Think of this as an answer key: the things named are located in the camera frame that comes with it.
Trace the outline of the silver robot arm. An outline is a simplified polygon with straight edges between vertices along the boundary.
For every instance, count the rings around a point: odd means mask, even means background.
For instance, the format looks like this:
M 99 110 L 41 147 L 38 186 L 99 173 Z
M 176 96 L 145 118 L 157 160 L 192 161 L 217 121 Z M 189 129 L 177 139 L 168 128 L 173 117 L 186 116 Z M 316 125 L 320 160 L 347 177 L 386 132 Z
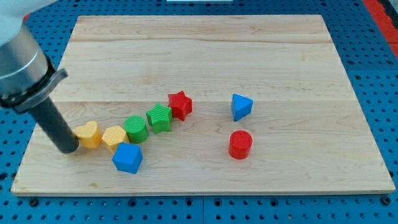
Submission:
M 25 16 L 56 0 L 1 1 L 1 106 L 24 113 L 44 102 L 67 77 L 34 39 Z

